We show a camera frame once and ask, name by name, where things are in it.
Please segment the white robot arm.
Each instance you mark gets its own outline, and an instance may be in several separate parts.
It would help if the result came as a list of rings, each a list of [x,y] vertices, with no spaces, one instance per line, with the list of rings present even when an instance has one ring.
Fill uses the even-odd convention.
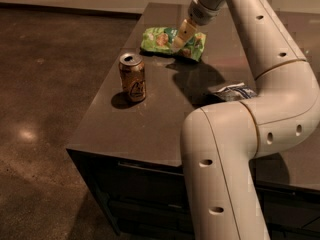
[[[174,41],[228,6],[257,95],[204,106],[185,119],[180,150],[196,240],[270,240],[250,174],[255,157],[292,148],[319,123],[317,79],[267,0],[192,0]]]

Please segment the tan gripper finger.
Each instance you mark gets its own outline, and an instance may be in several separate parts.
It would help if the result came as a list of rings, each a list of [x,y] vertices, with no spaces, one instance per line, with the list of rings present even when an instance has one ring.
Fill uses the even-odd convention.
[[[172,48],[181,49],[194,36],[197,31],[197,25],[191,19],[185,19],[175,38],[173,39]]]

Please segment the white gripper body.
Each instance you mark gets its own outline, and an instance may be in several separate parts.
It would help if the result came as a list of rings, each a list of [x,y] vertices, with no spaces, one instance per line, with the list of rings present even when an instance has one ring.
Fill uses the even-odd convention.
[[[196,25],[207,25],[218,15],[220,7],[221,0],[192,0],[188,8],[188,16]]]

